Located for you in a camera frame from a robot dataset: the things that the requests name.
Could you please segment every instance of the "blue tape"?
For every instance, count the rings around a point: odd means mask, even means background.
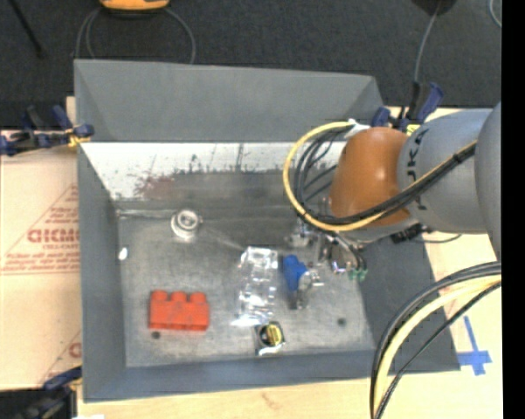
[[[480,351],[478,349],[478,343],[476,342],[473,335],[472,324],[470,323],[470,319],[467,316],[464,317],[464,322],[466,324],[468,336],[472,342],[473,351],[457,353],[459,364],[461,366],[470,365],[473,369],[474,375],[483,375],[486,373],[483,365],[486,363],[492,363],[493,361],[491,360],[488,351]]]

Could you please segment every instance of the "blue clamp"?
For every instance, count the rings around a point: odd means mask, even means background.
[[[430,82],[427,88],[423,88],[418,82],[414,82],[413,98],[410,108],[396,124],[396,128],[405,132],[410,124],[423,124],[427,117],[437,110],[445,94],[434,82]]]
[[[45,123],[38,116],[34,106],[27,107],[21,119],[22,130],[12,134],[9,139],[0,135],[0,155],[13,156],[30,150],[73,145],[90,138],[95,133],[93,126],[89,124],[74,127],[61,106],[52,108],[52,117],[57,123],[56,128],[60,128],[62,132],[37,134],[38,130],[45,130]]]
[[[307,267],[295,255],[287,255],[283,258],[283,273],[290,292],[296,292],[299,289],[300,277],[306,272]]]
[[[370,120],[371,127],[386,127],[390,120],[390,110],[386,107],[379,107]]]

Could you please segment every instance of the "clamp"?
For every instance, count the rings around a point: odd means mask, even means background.
[[[56,129],[62,132],[45,133],[42,128],[45,125],[39,117],[35,106],[25,109],[22,116],[22,130],[6,137],[0,135],[0,155],[13,156],[30,150],[42,148],[53,148],[56,146],[76,146],[82,141],[89,141],[95,133],[93,126],[80,124],[74,126],[65,110],[61,106],[52,108],[52,117],[57,123]]]
[[[430,82],[424,87],[418,82],[413,83],[413,97],[408,111],[398,118],[390,116],[390,110],[386,107],[379,107],[370,121],[371,127],[386,127],[389,123],[397,130],[406,132],[410,124],[421,125],[427,117],[433,113],[445,94],[441,88]]]

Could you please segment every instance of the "small white object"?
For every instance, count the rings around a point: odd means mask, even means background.
[[[123,261],[128,257],[128,247],[122,247],[121,251],[119,251],[119,260]]]
[[[348,138],[351,138],[353,135],[365,130],[365,129],[368,129],[370,126],[366,125],[366,124],[361,124],[361,123],[358,123],[356,120],[354,120],[353,118],[349,118],[348,120],[350,123],[353,124],[353,127],[349,130],[349,132],[347,132],[343,137],[348,139]]]

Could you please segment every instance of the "cable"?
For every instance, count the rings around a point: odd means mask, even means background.
[[[76,46],[74,48],[73,56],[75,58],[79,58],[79,50],[81,49],[81,39],[83,38],[84,31],[87,28],[87,25],[89,24],[89,21],[92,19],[95,19],[97,17],[97,14],[101,8],[95,8],[91,12],[89,12],[86,15],[86,18],[84,18],[84,21],[81,23],[81,26],[78,29],[78,36],[76,37]]]
[[[423,37],[421,38],[421,44],[419,45],[418,55],[416,57],[416,64],[413,72],[413,81],[418,81],[418,75],[419,75],[419,67],[421,65],[421,57],[423,56],[423,50],[425,48],[425,43],[427,42],[427,38],[429,37],[429,34],[431,33],[431,28],[433,27],[433,24],[435,23],[435,20],[437,19],[437,15],[439,14],[440,6],[443,3],[443,0],[439,0],[437,3],[437,8],[435,8],[435,11],[433,12],[431,19],[429,20],[429,24],[427,25],[427,29],[425,30],[425,33]]]
[[[96,58],[95,52],[93,51],[93,47],[91,45],[91,29],[101,9],[102,8],[100,7],[100,8],[96,8],[92,10],[91,12],[89,12],[89,14],[87,14],[86,18],[82,22],[78,30],[78,36],[76,37],[76,46],[74,48],[75,58],[79,58],[82,40],[85,40],[86,42],[86,49],[90,57]],[[170,17],[173,17],[183,27],[184,31],[188,35],[189,40],[190,40],[189,64],[194,64],[194,62],[196,61],[197,46],[196,46],[196,40],[194,38],[194,34],[192,33],[192,30],[186,24],[186,22],[184,22],[184,20],[180,18],[174,11],[170,10],[169,8],[163,8],[163,10],[167,15],[169,15]]]
[[[405,191],[402,191],[398,195],[393,196],[391,199],[388,199],[387,201],[383,203],[379,203],[378,205],[370,209],[367,209],[366,211],[362,211],[358,214],[355,214],[353,216],[347,216],[347,217],[321,216],[311,211],[308,207],[304,207],[304,208],[310,216],[316,218],[318,221],[330,223],[333,225],[356,223],[380,211],[382,211],[382,213],[380,214],[378,218],[386,217],[389,214],[393,213],[394,211],[400,210],[404,206],[411,203],[416,196],[422,194],[427,189],[429,189],[440,177],[442,177],[444,174],[446,174],[448,171],[456,167],[458,164],[460,164],[467,158],[470,158],[474,153],[474,149],[475,149],[475,141],[470,143],[468,146],[462,148],[459,152],[454,154],[452,158],[449,158],[445,162],[438,165],[436,168],[432,169],[429,174],[423,175],[422,179],[420,179],[419,182],[414,182]]]
[[[186,33],[189,35],[190,39],[190,60],[189,64],[194,64],[194,61],[196,60],[196,40],[194,39],[194,34],[192,33],[192,30],[190,27],[182,20],[175,12],[170,10],[169,8],[164,8],[165,12],[169,14],[171,17],[173,17],[181,26],[184,28]]]
[[[396,355],[397,350],[407,340],[411,331],[413,331],[413,329],[419,323],[421,323],[421,321],[423,321],[425,318],[427,318],[429,315],[431,315],[433,312],[438,310],[440,307],[446,305],[447,303],[460,298],[462,295],[467,295],[470,293],[475,294],[478,291],[486,290],[492,285],[500,283],[501,275],[481,277],[481,279],[484,279],[484,280],[477,281],[474,283],[469,283],[469,282],[461,283],[464,285],[459,287],[458,289],[454,289],[451,292],[445,293],[439,296],[437,299],[434,299],[429,304],[427,304],[425,307],[421,308],[415,314],[413,314],[408,319],[408,321],[406,321],[404,325],[400,327],[399,330],[397,330],[397,332],[392,337],[389,347],[386,349],[384,353],[384,357],[376,373],[376,384],[375,384],[375,390],[373,393],[375,397],[375,403],[377,399],[383,398],[383,395],[385,392],[383,385],[384,385],[384,381],[386,380],[388,376],[390,365],[392,361],[394,360],[394,356]]]
[[[447,320],[441,327],[435,331],[435,333],[424,343],[424,345],[400,368],[395,375],[394,379],[390,383],[384,392],[383,398],[379,403],[376,413],[373,419],[380,419],[388,405],[389,400],[394,393],[394,389],[398,383],[402,380],[402,376],[405,374],[410,365],[421,355],[449,326],[451,326],[457,319],[459,319],[464,313],[475,306],[481,299],[485,298],[489,293],[501,288],[501,283],[491,285],[483,292],[470,299],[463,307],[461,307],[449,320]]]
[[[390,320],[388,326],[384,329],[383,336],[381,337],[378,345],[376,346],[375,358],[373,360],[372,370],[371,370],[371,380],[370,380],[370,413],[373,415],[375,408],[375,397],[373,393],[375,392],[376,386],[376,374],[380,362],[383,358],[383,353],[390,343],[390,340],[396,330],[400,325],[409,317],[409,315],[419,307],[420,304],[424,302],[427,298],[438,293],[438,291],[445,289],[446,287],[457,284],[459,282],[472,280],[474,278],[481,278],[484,276],[493,276],[501,274],[501,263],[500,262],[490,262],[485,264],[475,265],[473,267],[468,267],[464,270],[456,271],[453,274],[450,274],[436,283],[427,286],[425,289],[414,295],[399,311],[398,313]]]
[[[393,196],[391,199],[383,203],[367,209],[363,212],[355,214],[353,216],[346,217],[333,217],[326,215],[319,215],[314,213],[308,207],[304,206],[303,201],[299,201],[295,193],[291,189],[289,181],[289,169],[291,167],[291,162],[297,153],[297,150],[308,140],[315,137],[318,134],[327,132],[329,130],[353,126],[350,121],[334,121],[328,124],[318,126],[313,130],[304,134],[299,140],[297,140],[289,154],[286,157],[284,168],[282,172],[282,181],[284,190],[286,191],[286,196],[289,199],[289,202],[294,206],[298,214],[308,223],[311,223],[313,226],[327,231],[349,231],[362,228],[373,221],[386,217],[391,213],[400,210],[404,206],[412,203],[416,196],[422,194],[424,191],[429,189],[437,180],[442,176],[447,174],[450,170],[461,164],[464,160],[467,160],[473,156],[475,151],[475,144],[477,141],[472,141],[470,144],[459,150],[456,154],[452,155],[442,163],[440,163],[435,168],[431,169],[414,183],[409,185],[406,189],[401,191],[398,195]]]
[[[455,241],[456,239],[460,239],[461,237],[461,234],[457,234],[455,236],[448,237],[447,239],[413,239],[412,242],[417,242],[419,244],[448,244],[449,242]]]
[[[503,23],[497,18],[497,16],[494,13],[494,9],[493,9],[494,1],[495,0],[489,0],[489,15],[494,20],[494,22],[497,24],[497,26],[499,26],[499,28],[502,28],[503,27]]]

